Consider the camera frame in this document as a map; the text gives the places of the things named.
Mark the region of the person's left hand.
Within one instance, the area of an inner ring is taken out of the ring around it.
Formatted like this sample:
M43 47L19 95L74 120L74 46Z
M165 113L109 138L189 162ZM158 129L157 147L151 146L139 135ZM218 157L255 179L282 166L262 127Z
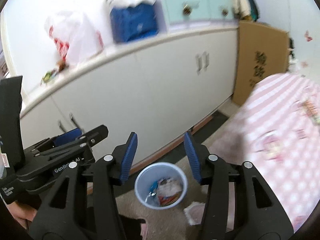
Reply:
M11 215L23 226L25 229L28 227L28 222L32 222L37 214L37 210L33 207L13 202L9 205L6 204L7 209Z

